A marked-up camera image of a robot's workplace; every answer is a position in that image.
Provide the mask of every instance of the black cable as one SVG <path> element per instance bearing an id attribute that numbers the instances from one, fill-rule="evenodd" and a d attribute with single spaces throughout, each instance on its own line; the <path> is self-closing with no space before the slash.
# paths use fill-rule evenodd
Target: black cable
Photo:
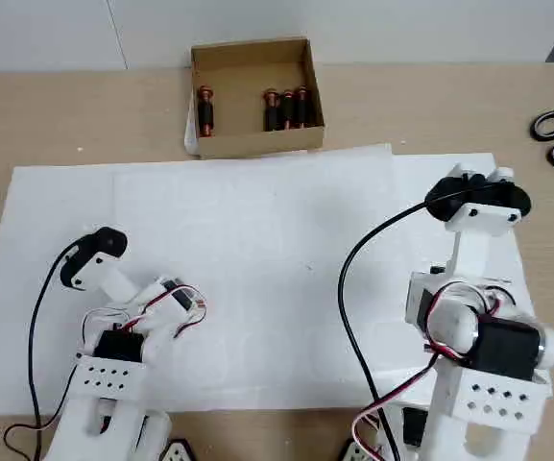
<path id="1" fill-rule="evenodd" d="M 373 400 L 377 401 L 380 399 L 379 393 L 376 390 L 376 386 L 374 385 L 373 381 L 373 375 L 371 373 L 371 370 L 369 369 L 368 364 L 366 363 L 366 359 L 364 358 L 364 354 L 360 350 L 359 345 L 357 344 L 357 340 L 355 339 L 355 335 L 353 334 L 353 330 L 351 329 L 351 325 L 349 324 L 349 318 L 347 316 L 347 311 L 345 310 L 345 299 L 344 299 L 344 292 L 345 292 L 345 278 L 347 277 L 347 272 L 349 270 L 349 267 L 353 260 L 355 259 L 356 255 L 362 250 L 362 248 L 375 236 L 377 236 L 380 232 L 385 231 L 387 228 L 392 226 L 393 224 L 397 223 L 398 221 L 406 218 L 407 216 L 416 213 L 420 211 L 421 209 L 425 209 L 429 205 L 436 204 L 437 202 L 442 202 L 444 200 L 449 200 L 454 197 L 458 197 L 459 195 L 468 194 L 471 192 L 476 192 L 479 190 L 484 189 L 490 189 L 494 187 L 499 187 L 501 185 L 508 184 L 506 182 L 493 182 L 491 184 L 485 184 L 483 186 L 479 187 L 473 187 L 469 189 L 460 190 L 457 192 L 452 192 L 449 194 L 442 195 L 440 197 L 437 197 L 435 199 L 421 202 L 417 205 L 413 205 L 404 211 L 400 212 L 396 216 L 391 217 L 387 221 L 381 223 L 376 228 L 372 229 L 370 232 L 368 232 L 362 239 L 355 244 L 353 249 L 349 252 L 349 255 L 347 256 L 347 259 L 345 259 L 345 262 L 343 263 L 343 267 L 341 268 L 341 274 L 338 278 L 338 290 L 337 290 L 337 301 L 338 301 L 338 308 L 339 312 L 341 314 L 341 320 L 343 321 L 343 327 L 345 327 L 345 331 L 347 332 L 347 337 L 349 338 L 349 342 L 351 343 L 351 347 L 353 348 L 353 352 L 355 352 L 355 356 L 357 357 L 358 361 L 360 362 L 360 366 L 362 367 L 362 372 L 364 373 L 364 377 L 366 378 L 366 381 L 368 383 L 369 389 L 371 390 L 371 394 L 373 395 Z M 394 461 L 400 461 L 400 453 L 398 452 L 398 446 L 396 443 L 396 440 L 394 439 L 394 434 L 392 433 L 392 429 L 390 428 L 390 425 L 388 423 L 388 419 L 385 415 L 385 411 L 383 411 L 383 408 L 379 408 L 378 410 L 379 420 L 381 421 L 381 425 L 383 425 L 383 430 L 385 431 L 385 436 L 388 439 L 388 443 L 390 444 L 390 449 L 392 451 L 392 454 L 394 455 Z"/>
<path id="2" fill-rule="evenodd" d="M 3 435 L 3 441 L 4 441 L 4 445 L 9 450 L 13 451 L 14 453 L 17 453 L 17 454 L 21 455 L 27 461 L 31 461 L 31 458 L 29 457 L 29 455 L 27 453 L 21 451 L 20 449 L 16 449 L 12 445 L 10 445 L 10 442 L 8 442 L 8 435 L 10 434 L 11 431 L 13 431 L 17 428 L 20 428 L 20 427 L 25 428 L 25 429 L 36 430 L 37 433 L 41 434 L 41 431 L 43 429 L 45 429 L 46 427 L 51 425 L 53 423 L 53 421 L 57 418 L 57 416 L 59 415 L 61 410 L 63 409 L 63 404 L 65 403 L 65 398 L 67 397 L 67 391 L 69 391 L 69 386 L 72 383 L 72 378 L 74 377 L 74 372 L 76 372 L 76 365 L 74 365 L 74 368 L 72 368 L 72 371 L 69 374 L 69 378 L 67 379 L 67 384 L 65 384 L 65 389 L 63 390 L 63 395 L 61 396 L 61 400 L 59 401 L 59 404 L 57 405 L 57 409 L 55 410 L 55 414 L 50 418 L 50 420 L 48 420 L 46 422 L 45 425 L 24 425 L 22 423 L 18 423 L 18 424 L 15 424 L 15 425 L 9 425 L 6 428 L 6 430 L 4 431 L 4 435 Z"/>
<path id="3" fill-rule="evenodd" d="M 55 261 L 50 267 L 50 270 L 48 271 L 48 275 L 46 276 L 46 280 L 42 284 L 42 288 L 39 291 L 39 295 L 37 296 L 36 305 L 34 306 L 34 312 L 31 316 L 31 323 L 29 324 L 29 340 L 27 344 L 27 378 L 29 381 L 29 392 L 31 394 L 31 401 L 34 406 L 34 417 L 36 427 L 41 427 L 41 415 L 39 413 L 39 402 L 37 401 L 37 392 L 36 392 L 36 384 L 34 383 L 34 335 L 36 332 L 36 321 L 37 321 L 37 313 L 39 312 L 39 307 L 42 304 L 42 300 L 44 299 L 44 295 L 46 294 L 46 290 L 48 289 L 48 285 L 50 284 L 50 280 L 55 274 L 55 271 L 57 270 L 57 266 L 59 266 L 59 263 L 63 260 L 65 255 L 67 255 L 70 250 L 72 250 L 74 247 L 78 246 L 79 243 L 81 243 L 85 237 L 81 237 L 72 243 L 70 243 L 67 247 L 63 249 L 61 253 L 55 258 Z M 24 455 L 25 453 L 22 453 L 16 449 L 13 449 L 14 452 Z M 42 433 L 41 431 L 36 432 L 36 450 L 34 451 L 34 457 L 33 461 L 39 461 L 39 458 L 41 457 L 42 452 Z"/>

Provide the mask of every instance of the black and copper cylinder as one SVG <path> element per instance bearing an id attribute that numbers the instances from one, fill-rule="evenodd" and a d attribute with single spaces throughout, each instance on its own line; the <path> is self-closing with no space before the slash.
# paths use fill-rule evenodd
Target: black and copper cylinder
<path id="1" fill-rule="evenodd" d="M 294 126 L 294 92 L 286 89 L 280 95 L 281 126 L 284 130 L 295 128 Z"/>
<path id="2" fill-rule="evenodd" d="M 274 88 L 264 91 L 264 131 L 275 132 L 278 130 L 278 93 Z"/>
<path id="3" fill-rule="evenodd" d="M 296 90 L 296 124 L 298 128 L 308 126 L 308 89 L 306 86 L 299 86 Z"/>
<path id="4" fill-rule="evenodd" d="M 201 137 L 212 136 L 215 128 L 212 95 L 210 86 L 202 85 L 198 88 L 198 125 Z"/>

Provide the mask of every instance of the perforated white bracket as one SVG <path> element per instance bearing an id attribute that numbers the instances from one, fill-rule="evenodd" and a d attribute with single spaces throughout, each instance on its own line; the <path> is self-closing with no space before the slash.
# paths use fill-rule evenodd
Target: perforated white bracket
<path id="1" fill-rule="evenodd" d="M 535 381 L 523 381 L 453 367 L 440 409 L 462 421 L 534 434 L 549 397 L 549 384 L 538 376 Z"/>
<path id="2" fill-rule="evenodd" d="M 144 399 L 147 366 L 142 363 L 83 355 L 69 389 L 70 396 L 139 401 Z"/>
<path id="3" fill-rule="evenodd" d="M 194 458 L 182 441 L 173 440 L 163 453 L 161 461 L 194 461 Z"/>
<path id="4" fill-rule="evenodd" d="M 343 456 L 341 456 L 340 461 L 371 461 L 371 457 L 367 456 L 366 453 L 351 440 Z"/>

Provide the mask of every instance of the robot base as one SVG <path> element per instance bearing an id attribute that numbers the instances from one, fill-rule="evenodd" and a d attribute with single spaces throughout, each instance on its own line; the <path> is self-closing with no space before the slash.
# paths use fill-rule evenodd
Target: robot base
<path id="1" fill-rule="evenodd" d="M 161 456 L 161 461 L 196 461 L 196 457 L 185 439 L 175 439 Z"/>

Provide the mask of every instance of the black plastic part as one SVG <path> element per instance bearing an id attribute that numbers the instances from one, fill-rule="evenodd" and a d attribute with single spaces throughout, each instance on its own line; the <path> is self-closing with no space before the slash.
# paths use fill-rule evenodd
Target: black plastic part
<path id="1" fill-rule="evenodd" d="M 446 268 L 444 266 L 432 266 L 430 267 L 430 274 L 433 276 L 436 276 L 437 274 L 442 274 L 446 271 Z"/>
<path id="2" fill-rule="evenodd" d="M 179 286 L 175 281 L 173 280 L 166 280 L 164 283 L 162 283 L 163 287 L 166 290 L 174 290 L 177 286 Z M 193 306 L 193 301 L 191 298 L 184 292 L 184 290 L 177 291 L 175 293 L 172 293 L 172 297 L 179 302 L 179 304 L 182 306 L 184 310 L 189 310 Z"/>
<path id="3" fill-rule="evenodd" d="M 483 175 L 463 175 L 462 178 L 443 178 L 428 192 L 427 202 L 444 195 L 461 190 L 483 187 L 491 184 Z M 440 221 L 449 221 L 463 204 L 473 203 L 480 205 L 504 206 L 519 209 L 522 217 L 526 216 L 532 207 L 528 194 L 512 182 L 505 182 L 502 187 L 490 187 L 460 194 L 452 199 L 441 200 L 428 205 L 428 212 Z"/>
<path id="4" fill-rule="evenodd" d="M 420 327 L 420 330 L 423 331 L 424 334 L 426 334 L 426 316 L 428 315 L 428 309 L 430 308 L 433 298 L 434 295 L 432 293 L 428 290 L 423 290 L 420 308 L 418 309 L 418 327 Z"/>
<path id="5" fill-rule="evenodd" d="M 310 91 L 306 90 L 306 94 L 304 95 L 304 99 L 301 99 L 300 97 L 296 98 L 296 123 L 298 125 L 304 124 L 305 126 L 308 126 L 310 123 L 310 113 L 309 113 L 309 101 L 310 101 Z"/>
<path id="6" fill-rule="evenodd" d="M 264 131 L 275 132 L 278 130 L 278 108 L 266 108 L 264 110 Z"/>
<path id="7" fill-rule="evenodd" d="M 426 410 L 407 406 L 402 408 L 402 418 L 404 419 L 404 426 L 402 429 L 404 443 L 419 448 L 422 445 L 428 412 Z"/>
<path id="8" fill-rule="evenodd" d="M 61 267 L 60 280 L 64 286 L 82 289 L 75 286 L 72 279 L 97 253 L 121 257 L 127 249 L 127 236 L 120 230 L 100 228 L 95 233 L 86 235 L 78 244 L 78 251 L 68 257 Z"/>
<path id="9" fill-rule="evenodd" d="M 94 357 L 142 362 L 142 344 L 144 336 L 122 329 L 107 330 L 102 333 L 93 353 Z"/>
<path id="10" fill-rule="evenodd" d="M 208 125 L 211 129 L 215 128 L 212 103 L 204 100 L 198 101 L 198 124 L 200 127 Z"/>
<path id="11" fill-rule="evenodd" d="M 280 98 L 280 113 L 282 123 L 281 126 L 285 125 L 285 122 L 294 123 L 294 96 L 281 96 Z"/>
<path id="12" fill-rule="evenodd" d="M 521 322 L 480 315 L 479 336 L 467 354 L 480 372 L 530 381 L 539 357 L 540 333 Z"/>

